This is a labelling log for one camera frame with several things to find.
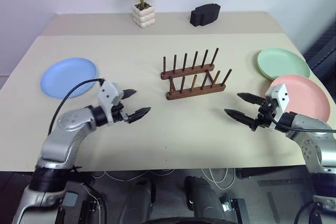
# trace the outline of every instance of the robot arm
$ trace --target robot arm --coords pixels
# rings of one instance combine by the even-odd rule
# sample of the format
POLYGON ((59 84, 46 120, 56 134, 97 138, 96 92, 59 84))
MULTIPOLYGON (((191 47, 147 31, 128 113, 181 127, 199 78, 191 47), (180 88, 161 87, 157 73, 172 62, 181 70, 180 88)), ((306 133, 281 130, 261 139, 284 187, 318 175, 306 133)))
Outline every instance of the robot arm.
POLYGON ((104 81, 98 96, 100 106, 70 111, 59 117, 55 130, 42 146, 32 181, 24 190, 13 223, 21 223, 26 210, 32 207, 57 209, 65 195, 67 175, 87 135, 105 124, 132 123, 149 112, 150 108, 142 108, 132 115, 122 111, 120 100, 135 92, 119 91, 115 84, 104 81))
POLYGON ((301 148, 312 178, 314 202, 319 210, 336 213, 336 139, 331 127, 309 116, 284 113, 289 101, 284 84, 271 87, 266 92, 266 98, 249 93, 239 93, 238 96, 247 102, 260 105, 257 118, 249 118, 236 110, 226 109, 225 112, 236 121, 248 125, 252 131, 258 126, 268 127, 284 132, 295 141, 301 148))

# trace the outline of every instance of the pink plate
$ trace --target pink plate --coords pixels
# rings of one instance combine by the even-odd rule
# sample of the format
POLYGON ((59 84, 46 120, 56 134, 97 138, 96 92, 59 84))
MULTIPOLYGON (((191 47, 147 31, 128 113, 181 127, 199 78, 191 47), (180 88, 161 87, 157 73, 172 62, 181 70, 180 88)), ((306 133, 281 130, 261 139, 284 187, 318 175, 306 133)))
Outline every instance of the pink plate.
POLYGON ((313 81, 296 74, 286 74, 275 79, 271 86, 284 83, 289 103, 286 112, 295 112, 327 122, 330 104, 323 90, 313 81))

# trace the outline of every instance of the white planter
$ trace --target white planter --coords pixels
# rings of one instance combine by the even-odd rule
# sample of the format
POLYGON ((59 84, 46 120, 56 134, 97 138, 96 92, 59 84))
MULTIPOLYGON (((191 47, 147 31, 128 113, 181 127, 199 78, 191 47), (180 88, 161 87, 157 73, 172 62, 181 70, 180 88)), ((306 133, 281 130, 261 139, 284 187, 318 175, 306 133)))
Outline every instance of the white planter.
POLYGON ((153 6, 139 10, 134 5, 132 6, 133 12, 133 20, 137 23, 141 28, 145 28, 146 26, 150 26, 155 23, 155 8, 153 6))

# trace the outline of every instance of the green plate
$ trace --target green plate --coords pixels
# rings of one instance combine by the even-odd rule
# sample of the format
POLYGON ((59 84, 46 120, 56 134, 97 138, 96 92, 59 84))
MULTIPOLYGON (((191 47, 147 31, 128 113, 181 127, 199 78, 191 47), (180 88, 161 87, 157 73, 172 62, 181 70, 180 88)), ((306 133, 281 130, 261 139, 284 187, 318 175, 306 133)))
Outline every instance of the green plate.
POLYGON ((258 54, 258 68, 268 79, 285 74, 298 74, 309 78, 310 69, 298 55, 281 48, 267 48, 258 54))

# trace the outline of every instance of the beige tabletop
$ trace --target beige tabletop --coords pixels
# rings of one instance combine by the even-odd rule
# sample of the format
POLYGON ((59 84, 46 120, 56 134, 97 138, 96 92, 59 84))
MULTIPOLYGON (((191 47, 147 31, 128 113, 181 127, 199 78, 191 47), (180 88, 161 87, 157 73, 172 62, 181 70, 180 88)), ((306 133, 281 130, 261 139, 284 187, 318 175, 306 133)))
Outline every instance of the beige tabletop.
MULTIPOLYGON (((303 164, 299 146, 283 133, 259 128, 252 132, 231 119, 225 108, 255 117, 258 106, 236 93, 263 95, 270 85, 256 66, 257 54, 280 47, 300 55, 283 33, 227 33, 207 35, 82 35, 40 36, 32 44, 0 91, 0 170, 31 171, 46 138, 59 100, 44 95, 39 81, 53 63, 69 57, 92 60, 99 73, 122 89, 138 92, 123 103, 128 113, 151 106, 141 120, 104 126, 89 135, 78 153, 84 170, 134 170, 207 167, 262 167, 303 164), (169 82, 160 79, 162 58, 172 68, 173 56, 182 66, 184 53, 209 49, 219 52, 214 71, 219 80, 233 69, 224 92, 168 101, 169 82)), ((187 65, 192 64, 192 56, 187 65)), ((335 128, 335 108, 327 90, 311 73, 311 80, 326 93, 331 105, 328 123, 335 128)), ((191 85, 187 77, 185 87, 191 85)), ((201 85, 202 78, 196 85, 201 85)), ((61 113, 97 105, 98 85, 69 99, 61 113)))

